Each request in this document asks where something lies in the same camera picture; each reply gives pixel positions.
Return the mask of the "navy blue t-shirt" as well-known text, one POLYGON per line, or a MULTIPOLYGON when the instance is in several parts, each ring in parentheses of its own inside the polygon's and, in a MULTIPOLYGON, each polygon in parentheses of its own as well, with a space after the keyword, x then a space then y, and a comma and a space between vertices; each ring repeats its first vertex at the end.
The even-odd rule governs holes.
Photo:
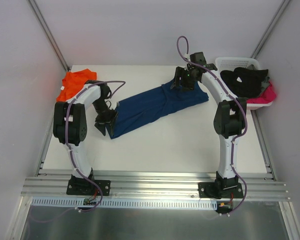
POLYGON ((115 108, 117 118, 114 129, 108 130, 110 138, 116 139, 162 117, 209 100, 208 94, 202 91, 197 82, 190 91, 183 91, 180 87, 171 88, 172 85, 171 80, 119 101, 115 108))

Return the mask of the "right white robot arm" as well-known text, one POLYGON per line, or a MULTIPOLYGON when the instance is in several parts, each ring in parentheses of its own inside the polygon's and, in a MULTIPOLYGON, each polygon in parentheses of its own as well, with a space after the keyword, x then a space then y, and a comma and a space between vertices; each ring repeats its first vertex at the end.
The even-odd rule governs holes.
POLYGON ((204 54, 184 54, 185 67, 177 67, 172 88, 192 91, 202 83, 217 103, 213 127, 219 136, 220 160, 213 182, 198 183, 201 198, 243 199, 244 192, 236 170, 239 137, 246 133, 247 103, 236 97, 217 75, 214 64, 207 64, 204 54))

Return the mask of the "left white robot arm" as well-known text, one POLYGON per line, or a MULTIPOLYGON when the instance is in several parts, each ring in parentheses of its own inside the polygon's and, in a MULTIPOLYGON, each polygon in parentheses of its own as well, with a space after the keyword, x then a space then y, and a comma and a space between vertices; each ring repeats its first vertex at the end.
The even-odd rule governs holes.
POLYGON ((114 132, 118 113, 106 103, 113 95, 108 84, 107 81, 88 80, 75 96, 54 105, 52 132, 66 149, 72 166, 67 195, 109 194, 102 188, 102 181, 95 180, 84 145, 88 133, 86 111, 90 106, 96 111, 96 129, 102 135, 114 132))

